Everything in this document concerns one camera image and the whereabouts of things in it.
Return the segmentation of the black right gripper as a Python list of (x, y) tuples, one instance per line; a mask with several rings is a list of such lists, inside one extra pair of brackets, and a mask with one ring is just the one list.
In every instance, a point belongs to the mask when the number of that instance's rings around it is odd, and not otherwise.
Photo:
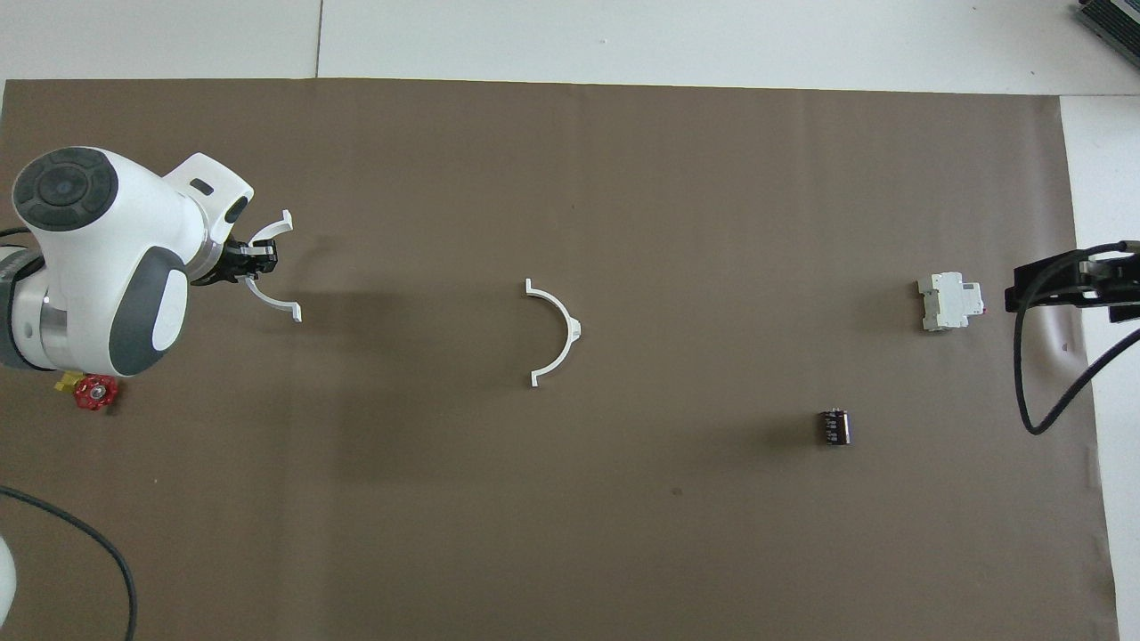
[[(1031, 284), (1049, 271), (1031, 297)], [(1005, 313), (1034, 307), (1106, 308), (1112, 324), (1139, 318), (1139, 243), (1123, 240), (1109, 250), (1070, 250), (1013, 268), (1013, 284), (1003, 292)]]

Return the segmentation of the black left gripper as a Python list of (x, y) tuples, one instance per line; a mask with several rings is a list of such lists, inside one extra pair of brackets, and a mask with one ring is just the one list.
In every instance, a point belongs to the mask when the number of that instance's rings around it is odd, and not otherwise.
[(223, 253), (215, 266), (199, 279), (192, 279), (193, 287), (207, 287), (219, 281), (239, 283), (239, 279), (256, 279), (261, 273), (272, 273), (278, 263), (276, 240), (251, 240), (251, 245), (241, 240), (223, 241)]

